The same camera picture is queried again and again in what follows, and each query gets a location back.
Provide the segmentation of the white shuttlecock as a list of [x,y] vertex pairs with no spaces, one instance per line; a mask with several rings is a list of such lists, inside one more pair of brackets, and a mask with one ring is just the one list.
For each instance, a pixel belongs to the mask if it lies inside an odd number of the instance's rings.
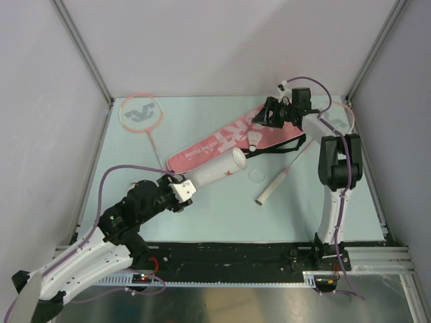
[[246,135],[248,140],[248,150],[254,152],[257,149],[257,145],[263,138],[263,134],[259,131],[249,131]]

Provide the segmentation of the white shuttlecock tube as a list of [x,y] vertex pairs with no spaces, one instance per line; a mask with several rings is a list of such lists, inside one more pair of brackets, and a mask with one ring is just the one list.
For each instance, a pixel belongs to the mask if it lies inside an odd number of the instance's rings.
[[246,167],[246,155],[235,147],[187,172],[185,178],[190,180],[196,189],[200,189],[238,171],[246,170]]

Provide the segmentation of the clear tube lid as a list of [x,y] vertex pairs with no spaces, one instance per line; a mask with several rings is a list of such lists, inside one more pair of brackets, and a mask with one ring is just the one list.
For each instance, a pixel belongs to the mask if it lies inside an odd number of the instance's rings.
[[258,184],[265,180],[265,174],[259,169],[253,169],[248,173],[248,178],[251,182]]

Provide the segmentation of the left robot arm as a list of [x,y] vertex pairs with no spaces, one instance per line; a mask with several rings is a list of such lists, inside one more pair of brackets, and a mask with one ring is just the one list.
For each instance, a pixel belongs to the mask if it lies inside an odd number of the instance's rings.
[[196,191],[184,176],[136,182],[93,228],[50,263],[12,277],[18,297],[5,321],[48,322],[101,279],[123,269],[143,268],[150,251],[139,235],[141,225],[164,211],[183,210],[192,204]]

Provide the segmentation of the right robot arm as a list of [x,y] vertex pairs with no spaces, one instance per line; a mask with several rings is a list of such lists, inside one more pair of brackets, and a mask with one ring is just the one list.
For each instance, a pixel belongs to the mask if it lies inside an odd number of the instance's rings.
[[324,271],[346,271],[350,259],[344,252],[343,222],[350,195],[363,176],[361,138],[331,124],[324,110],[313,108],[310,88],[279,85],[279,92],[278,98],[266,99],[252,122],[277,129],[290,123],[319,144],[317,171],[324,202],[311,261]]

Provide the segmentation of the pink racket bag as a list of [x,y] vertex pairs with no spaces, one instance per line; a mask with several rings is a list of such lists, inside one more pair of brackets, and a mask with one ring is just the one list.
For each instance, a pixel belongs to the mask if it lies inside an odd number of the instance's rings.
[[185,173],[235,147],[247,155],[250,153],[247,134],[251,131],[262,134],[256,150],[251,153],[252,157],[261,153],[287,153],[299,150],[306,140],[306,135],[292,124],[287,122],[279,129],[252,122],[262,109],[263,105],[257,106],[213,134],[169,157],[166,162],[168,169],[176,173]]

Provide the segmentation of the pink racket right side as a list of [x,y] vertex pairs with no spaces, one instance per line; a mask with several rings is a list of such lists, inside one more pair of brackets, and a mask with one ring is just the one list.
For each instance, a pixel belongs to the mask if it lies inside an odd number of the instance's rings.
[[[338,131],[343,134],[351,133],[355,125],[355,116],[352,109],[342,102],[332,103],[331,108],[323,113],[323,119],[334,126]],[[312,146],[314,141],[310,141],[305,148],[296,156],[293,162],[283,171],[281,171],[272,182],[265,188],[265,190],[255,199],[258,206],[262,206],[264,202],[269,198],[272,192],[283,182],[288,172],[296,161],[304,154],[304,152]]]

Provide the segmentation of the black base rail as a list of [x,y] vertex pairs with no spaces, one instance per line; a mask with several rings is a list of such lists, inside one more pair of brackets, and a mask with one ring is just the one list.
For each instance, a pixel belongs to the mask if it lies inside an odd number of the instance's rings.
[[277,271],[317,271],[320,263],[309,243],[152,242],[133,268],[174,277],[273,275]]

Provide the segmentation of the aluminium frame post right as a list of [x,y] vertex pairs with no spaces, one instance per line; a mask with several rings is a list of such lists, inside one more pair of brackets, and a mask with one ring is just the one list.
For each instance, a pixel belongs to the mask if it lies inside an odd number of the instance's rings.
[[364,62],[354,77],[347,94],[345,95],[345,101],[347,103],[351,103],[355,95],[358,93],[360,86],[364,83],[368,74],[371,72],[371,69],[378,60],[380,54],[383,52],[383,49],[395,31],[398,23],[401,21],[401,18],[404,16],[404,13],[407,11],[410,3],[411,1],[409,0],[397,0],[394,3],[388,16],[385,18],[382,28],[372,43]]

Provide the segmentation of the aluminium frame post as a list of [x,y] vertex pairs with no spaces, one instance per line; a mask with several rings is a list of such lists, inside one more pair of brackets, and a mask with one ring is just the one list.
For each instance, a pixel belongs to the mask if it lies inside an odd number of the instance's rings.
[[410,3],[411,1],[409,0],[397,0],[394,3],[388,16],[385,18],[382,28],[372,43],[364,62],[354,77],[347,94],[345,95],[345,101],[347,103],[351,103],[355,95],[358,93],[360,86],[364,83],[368,74],[371,72],[371,69],[378,60],[380,54],[383,52],[383,49],[395,31],[398,23],[401,21],[401,18],[404,16],[404,13],[407,11]]
[[74,45],[78,55],[80,56],[85,68],[88,70],[88,73],[90,74],[90,77],[95,83],[98,91],[100,92],[106,104],[111,107],[114,99],[95,64],[80,31],[73,21],[67,6],[62,0],[50,0],[50,3],[60,22],[62,23],[66,33],[68,34],[72,44]]

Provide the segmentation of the aluminium frame post left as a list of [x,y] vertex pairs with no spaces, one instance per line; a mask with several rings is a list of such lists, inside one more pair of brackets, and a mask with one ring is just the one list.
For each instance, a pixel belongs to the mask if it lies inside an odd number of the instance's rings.
[[98,91],[100,92],[106,104],[111,107],[114,99],[95,64],[80,31],[73,21],[67,6],[62,0],[50,0],[50,3],[60,22],[62,23],[66,33],[68,34],[72,44],[74,45],[78,55],[80,56],[85,68],[88,70],[88,73],[90,74],[90,77],[95,83]]

